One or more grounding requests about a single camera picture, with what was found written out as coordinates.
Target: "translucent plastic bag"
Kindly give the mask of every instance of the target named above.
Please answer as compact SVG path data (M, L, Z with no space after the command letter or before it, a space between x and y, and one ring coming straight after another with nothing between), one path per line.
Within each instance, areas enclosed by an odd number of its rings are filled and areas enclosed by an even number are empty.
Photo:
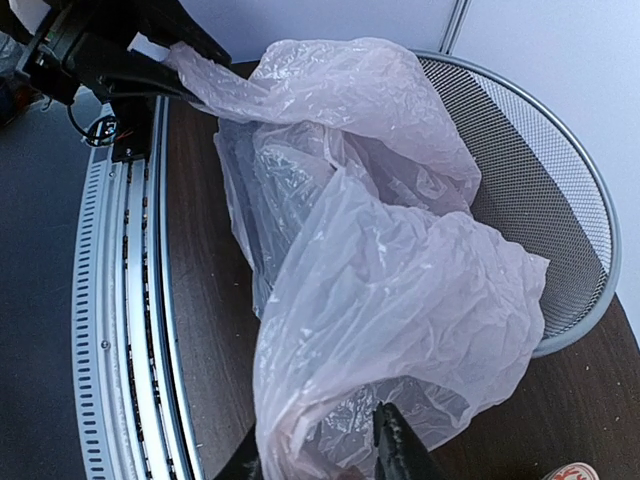
M480 173L411 52L284 41L249 81L184 45L169 62L222 119L266 478L370 476L379 401L433 448L512 394L547 262L470 216Z
M6 33L0 32L0 77L11 77L24 47Z

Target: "cable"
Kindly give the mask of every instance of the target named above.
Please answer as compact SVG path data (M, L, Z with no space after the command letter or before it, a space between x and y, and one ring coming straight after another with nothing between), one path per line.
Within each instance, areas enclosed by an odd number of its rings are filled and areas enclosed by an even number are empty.
M113 115L105 115L104 117L99 118L94 122L94 125L97 125L100 122L115 121L116 131L111 133L103 133L101 135L91 135L89 132L86 132L85 130L83 130L83 128L80 125L78 125L78 122L73 116L73 110L71 110L71 105L67 105L67 114L69 115L69 120L71 121L71 125L73 125L73 128L75 128L80 135L82 135L84 138L86 138L91 142L101 142L102 140L111 138L117 133L118 120Z

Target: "dark wood surface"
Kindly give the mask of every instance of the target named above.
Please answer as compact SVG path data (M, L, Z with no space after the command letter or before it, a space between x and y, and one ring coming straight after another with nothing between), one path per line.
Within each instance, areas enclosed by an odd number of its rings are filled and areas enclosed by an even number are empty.
M169 234L178 335L208 478L253 422L258 321L230 231L214 118L170 111ZM434 452L452 480L534 480L572 461L601 478L640 479L640 355L617 299L577 344L534 360L513 397Z

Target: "red and white shoe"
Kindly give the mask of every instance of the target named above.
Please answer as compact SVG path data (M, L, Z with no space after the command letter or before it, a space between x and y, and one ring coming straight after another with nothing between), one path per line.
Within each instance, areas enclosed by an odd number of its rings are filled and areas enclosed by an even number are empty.
M600 480L600 477L590 465L577 462L551 472L543 480Z

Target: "white panel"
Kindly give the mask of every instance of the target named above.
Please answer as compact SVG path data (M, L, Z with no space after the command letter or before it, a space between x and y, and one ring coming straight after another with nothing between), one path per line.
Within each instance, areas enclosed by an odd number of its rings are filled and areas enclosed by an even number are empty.
M241 62L276 40L383 37L437 50L454 0L181 0L191 16Z
M584 144L622 228L618 293L640 338L640 2L473 0L454 55L554 111Z

